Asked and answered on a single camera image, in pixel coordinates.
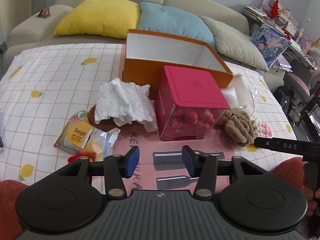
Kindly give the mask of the pink crochet item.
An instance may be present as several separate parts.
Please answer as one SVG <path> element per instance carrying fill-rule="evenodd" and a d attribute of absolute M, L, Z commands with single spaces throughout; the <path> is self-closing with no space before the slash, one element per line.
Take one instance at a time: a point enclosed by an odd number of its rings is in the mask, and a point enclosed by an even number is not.
<path fill-rule="evenodd" d="M 257 138 L 257 137 L 272 138 L 273 137 L 273 130 L 270 125 L 257 120 L 252 120 L 251 123 L 253 126 L 254 138 Z"/>

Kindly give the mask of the orange cardboard box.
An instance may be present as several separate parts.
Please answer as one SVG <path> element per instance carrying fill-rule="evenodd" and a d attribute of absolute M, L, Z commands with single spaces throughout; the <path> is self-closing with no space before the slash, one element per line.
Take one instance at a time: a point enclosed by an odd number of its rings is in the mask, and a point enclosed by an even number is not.
<path fill-rule="evenodd" d="M 220 88 L 226 88 L 233 78 L 232 71 L 205 42 L 154 31 L 127 31 L 120 56 L 122 81 L 150 85 L 149 97 L 154 100 L 166 65 L 205 70 Z"/>

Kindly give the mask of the blue printed bag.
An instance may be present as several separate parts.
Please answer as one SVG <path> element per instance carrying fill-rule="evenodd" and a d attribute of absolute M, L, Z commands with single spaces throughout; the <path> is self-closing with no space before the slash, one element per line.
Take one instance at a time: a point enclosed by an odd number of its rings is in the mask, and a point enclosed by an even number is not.
<path fill-rule="evenodd" d="M 287 37 L 263 24 L 251 38 L 251 42 L 258 48 L 266 61 L 268 69 L 276 59 L 291 45 Z"/>

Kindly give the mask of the clear plastic bag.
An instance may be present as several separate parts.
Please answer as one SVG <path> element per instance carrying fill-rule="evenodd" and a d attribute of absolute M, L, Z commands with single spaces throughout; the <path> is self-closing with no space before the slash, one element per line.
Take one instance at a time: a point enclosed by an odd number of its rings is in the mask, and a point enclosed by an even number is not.
<path fill-rule="evenodd" d="M 268 113 L 268 101 L 267 97 L 260 90 L 262 87 L 257 85 L 252 77 L 248 79 L 248 87 L 253 98 L 254 117 L 258 121 L 267 120 L 265 114 Z"/>

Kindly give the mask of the red lidded plastic container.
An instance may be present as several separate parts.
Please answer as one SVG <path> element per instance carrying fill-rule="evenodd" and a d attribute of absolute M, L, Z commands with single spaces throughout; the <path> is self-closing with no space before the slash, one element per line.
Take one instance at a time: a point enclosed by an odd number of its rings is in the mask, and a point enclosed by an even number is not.
<path fill-rule="evenodd" d="M 209 72 L 164 66 L 154 107 L 160 139 L 176 141 L 206 137 L 229 104 Z"/>

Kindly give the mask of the brown knitted plush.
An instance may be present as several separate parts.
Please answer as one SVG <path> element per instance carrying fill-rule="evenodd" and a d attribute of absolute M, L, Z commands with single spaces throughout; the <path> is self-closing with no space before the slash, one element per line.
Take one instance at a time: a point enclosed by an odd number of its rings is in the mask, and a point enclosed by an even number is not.
<path fill-rule="evenodd" d="M 241 146 L 252 144 L 258 136 L 258 123 L 251 120 L 249 114 L 242 110 L 228 109 L 215 123 L 215 127 L 224 130 Z"/>

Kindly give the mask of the dark backpack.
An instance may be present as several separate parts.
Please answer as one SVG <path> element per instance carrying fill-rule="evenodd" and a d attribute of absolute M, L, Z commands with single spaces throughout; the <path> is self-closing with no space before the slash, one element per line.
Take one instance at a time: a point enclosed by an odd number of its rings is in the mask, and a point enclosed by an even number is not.
<path fill-rule="evenodd" d="M 292 127 L 299 126 L 302 119 L 301 111 L 303 105 L 295 103 L 295 91 L 288 89 L 286 86 L 280 86 L 274 91 L 273 95 L 280 104 L 290 125 Z"/>

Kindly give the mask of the Deeyeo snack packet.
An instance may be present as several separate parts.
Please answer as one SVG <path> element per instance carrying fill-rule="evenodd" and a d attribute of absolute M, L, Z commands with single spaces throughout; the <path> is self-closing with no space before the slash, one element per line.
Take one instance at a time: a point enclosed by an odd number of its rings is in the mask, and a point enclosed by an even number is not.
<path fill-rule="evenodd" d="M 53 146 L 76 155 L 85 148 L 92 131 L 92 125 L 72 116 Z"/>

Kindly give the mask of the beige sofa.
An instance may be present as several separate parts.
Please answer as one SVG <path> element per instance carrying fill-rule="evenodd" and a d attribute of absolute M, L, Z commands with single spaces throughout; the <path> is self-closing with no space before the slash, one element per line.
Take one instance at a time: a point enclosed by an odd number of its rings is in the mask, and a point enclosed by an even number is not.
<path fill-rule="evenodd" d="M 108 42 L 123 43 L 123 38 L 111 38 L 97 35 L 67 35 L 53 34 L 58 23 L 72 9 L 86 0 L 56 0 L 50 7 L 52 16 L 49 20 L 41 20 L 31 16 L 10 33 L 8 50 L 4 55 L 4 68 L 8 69 L 14 56 L 20 52 L 36 47 L 67 43 Z M 263 58 L 247 41 L 249 37 L 249 22 L 244 15 L 211 0 L 129 0 L 140 5 L 140 28 L 162 33 L 173 33 L 169 26 L 174 17 L 181 19 L 182 15 L 196 15 L 204 20 L 212 30 L 216 40 L 217 52 L 228 62 L 242 64 L 259 72 L 271 91 L 284 85 L 284 71 L 276 73 L 275 69 L 267 70 Z"/>

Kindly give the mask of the lemon checked tablecloth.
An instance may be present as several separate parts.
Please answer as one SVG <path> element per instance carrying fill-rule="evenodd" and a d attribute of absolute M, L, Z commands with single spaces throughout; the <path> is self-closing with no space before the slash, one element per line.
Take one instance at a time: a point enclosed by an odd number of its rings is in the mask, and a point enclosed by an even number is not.
<path fill-rule="evenodd" d="M 121 74 L 123 48 L 66 44 L 14 58 L 1 80 L 1 180 L 32 185 L 67 164 L 69 154 L 53 145 L 74 114 L 94 105 L 101 85 Z"/>

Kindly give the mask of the cream fleece cloth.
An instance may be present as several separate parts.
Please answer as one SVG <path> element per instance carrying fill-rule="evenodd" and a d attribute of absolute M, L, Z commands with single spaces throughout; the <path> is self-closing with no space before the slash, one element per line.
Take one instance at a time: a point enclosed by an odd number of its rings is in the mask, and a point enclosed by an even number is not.
<path fill-rule="evenodd" d="M 226 88 L 220 89 L 227 100 L 230 109 L 243 110 L 250 117 L 254 113 L 254 100 L 249 87 L 244 82 L 241 74 L 233 76 L 231 82 Z"/>

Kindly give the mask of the silver foil packet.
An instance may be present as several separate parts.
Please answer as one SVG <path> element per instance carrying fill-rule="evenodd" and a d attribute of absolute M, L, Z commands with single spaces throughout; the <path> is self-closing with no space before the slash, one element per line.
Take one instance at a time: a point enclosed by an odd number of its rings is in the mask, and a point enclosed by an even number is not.
<path fill-rule="evenodd" d="M 119 133 L 120 129 L 118 128 L 104 132 L 94 127 L 85 144 L 82 155 L 86 155 L 94 161 L 102 161 L 112 151 Z"/>

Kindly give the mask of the stack of books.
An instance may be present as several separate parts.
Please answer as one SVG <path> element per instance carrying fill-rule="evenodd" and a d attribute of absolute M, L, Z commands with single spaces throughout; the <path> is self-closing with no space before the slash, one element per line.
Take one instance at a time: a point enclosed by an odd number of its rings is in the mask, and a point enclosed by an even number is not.
<path fill-rule="evenodd" d="M 245 6 L 242 13 L 255 21 L 264 21 L 269 19 L 266 13 L 253 6 Z"/>

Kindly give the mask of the yellow cushion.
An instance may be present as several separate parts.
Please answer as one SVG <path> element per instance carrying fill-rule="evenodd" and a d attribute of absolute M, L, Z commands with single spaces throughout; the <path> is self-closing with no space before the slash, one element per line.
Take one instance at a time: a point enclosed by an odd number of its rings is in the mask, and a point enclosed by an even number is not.
<path fill-rule="evenodd" d="M 75 7 L 53 31 L 55 36 L 100 35 L 125 39 L 136 29 L 140 6 L 129 0 L 85 0 Z"/>

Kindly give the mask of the white cloth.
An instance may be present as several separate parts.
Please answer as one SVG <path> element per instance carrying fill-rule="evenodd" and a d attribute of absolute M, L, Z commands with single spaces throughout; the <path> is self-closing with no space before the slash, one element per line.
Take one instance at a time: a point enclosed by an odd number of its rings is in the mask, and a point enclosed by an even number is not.
<path fill-rule="evenodd" d="M 158 129 L 155 110 L 149 99 L 150 85 L 123 82 L 116 77 L 104 83 L 95 101 L 94 122 L 111 120 L 118 127 L 142 124 L 147 132 Z"/>

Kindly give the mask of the orange sleeve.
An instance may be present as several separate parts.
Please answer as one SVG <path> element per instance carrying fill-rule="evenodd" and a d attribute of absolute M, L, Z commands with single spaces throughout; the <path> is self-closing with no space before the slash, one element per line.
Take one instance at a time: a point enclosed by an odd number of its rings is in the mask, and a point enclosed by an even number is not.
<path fill-rule="evenodd" d="M 21 232 L 15 211 L 15 202 L 17 196 L 28 186 L 15 180 L 1 181 L 0 195 L 0 237 L 1 239 L 14 239 Z"/>

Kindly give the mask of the small brown card stand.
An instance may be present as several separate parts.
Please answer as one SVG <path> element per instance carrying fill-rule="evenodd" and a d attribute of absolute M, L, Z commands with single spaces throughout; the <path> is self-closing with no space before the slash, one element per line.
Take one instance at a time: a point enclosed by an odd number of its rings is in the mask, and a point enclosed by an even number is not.
<path fill-rule="evenodd" d="M 42 9 L 42 10 L 39 12 L 39 14 L 38 14 L 37 17 L 46 19 L 46 18 L 48 18 L 48 17 L 50 17 L 50 16 L 51 16 L 50 7 L 47 7 L 47 8 Z"/>

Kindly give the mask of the striped grey cushion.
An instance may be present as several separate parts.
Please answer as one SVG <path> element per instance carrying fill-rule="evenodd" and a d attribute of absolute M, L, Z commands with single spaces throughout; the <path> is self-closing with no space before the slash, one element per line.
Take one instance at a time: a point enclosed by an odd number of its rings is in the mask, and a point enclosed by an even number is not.
<path fill-rule="evenodd" d="M 140 4 L 141 2 L 144 2 L 144 0 L 128 0 L 128 1 L 135 2 L 137 4 Z"/>

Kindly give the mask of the pink printed mat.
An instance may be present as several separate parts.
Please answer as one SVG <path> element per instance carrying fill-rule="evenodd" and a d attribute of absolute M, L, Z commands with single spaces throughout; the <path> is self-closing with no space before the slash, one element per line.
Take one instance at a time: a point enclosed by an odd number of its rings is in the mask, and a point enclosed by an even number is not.
<path fill-rule="evenodd" d="M 189 175 L 182 160 L 182 147 L 188 145 L 196 154 L 214 155 L 230 160 L 234 155 L 249 159 L 252 154 L 239 147 L 220 130 L 212 130 L 201 140 L 162 141 L 157 132 L 148 133 L 141 125 L 121 129 L 112 154 L 124 155 L 133 146 L 139 147 L 137 167 L 129 179 L 124 179 L 127 193 L 133 190 L 194 191 L 197 178 Z"/>

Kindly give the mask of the blue cushion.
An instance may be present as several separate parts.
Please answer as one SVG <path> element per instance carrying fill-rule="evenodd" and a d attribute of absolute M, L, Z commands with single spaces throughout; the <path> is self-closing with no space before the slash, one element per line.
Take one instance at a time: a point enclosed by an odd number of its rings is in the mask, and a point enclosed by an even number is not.
<path fill-rule="evenodd" d="M 199 16 L 167 5 L 141 2 L 139 30 L 173 34 L 206 42 L 215 49 L 215 38 Z"/>

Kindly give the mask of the grey-beige cushion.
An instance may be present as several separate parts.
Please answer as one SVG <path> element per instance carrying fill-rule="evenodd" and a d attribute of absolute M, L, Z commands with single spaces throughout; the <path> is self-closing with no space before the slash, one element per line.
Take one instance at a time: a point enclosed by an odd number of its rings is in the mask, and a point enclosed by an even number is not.
<path fill-rule="evenodd" d="M 206 16 L 200 19 L 208 26 L 215 38 L 217 52 L 249 67 L 268 72 L 268 67 L 260 50 L 249 36 L 237 29 Z"/>

